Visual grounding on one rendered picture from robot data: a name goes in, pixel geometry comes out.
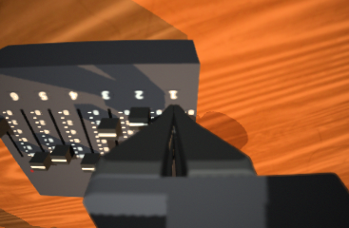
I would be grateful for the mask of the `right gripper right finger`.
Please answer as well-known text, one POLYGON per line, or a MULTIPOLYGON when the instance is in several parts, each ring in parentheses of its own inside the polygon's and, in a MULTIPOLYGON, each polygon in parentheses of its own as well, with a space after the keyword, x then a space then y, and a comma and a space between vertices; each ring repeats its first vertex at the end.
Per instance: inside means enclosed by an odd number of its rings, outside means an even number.
POLYGON ((174 155, 176 177, 258 176, 248 155, 191 120, 177 104, 174 155))

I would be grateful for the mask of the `dark grey fader panel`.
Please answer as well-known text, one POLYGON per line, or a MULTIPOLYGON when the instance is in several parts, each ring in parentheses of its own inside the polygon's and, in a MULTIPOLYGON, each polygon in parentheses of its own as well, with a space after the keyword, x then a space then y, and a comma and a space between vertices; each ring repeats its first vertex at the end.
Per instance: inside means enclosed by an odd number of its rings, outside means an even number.
POLYGON ((83 198, 99 157, 169 105, 196 122, 200 67, 193 40, 3 47, 0 139, 40 196, 83 198))

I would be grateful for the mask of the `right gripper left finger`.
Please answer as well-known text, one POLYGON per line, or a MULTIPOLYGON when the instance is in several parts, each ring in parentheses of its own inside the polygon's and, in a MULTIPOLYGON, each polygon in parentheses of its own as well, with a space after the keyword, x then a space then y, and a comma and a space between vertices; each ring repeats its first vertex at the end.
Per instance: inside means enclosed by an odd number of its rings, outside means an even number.
POLYGON ((100 156, 91 178, 99 174, 172 177, 173 150, 174 105, 169 105, 156 121, 100 156))

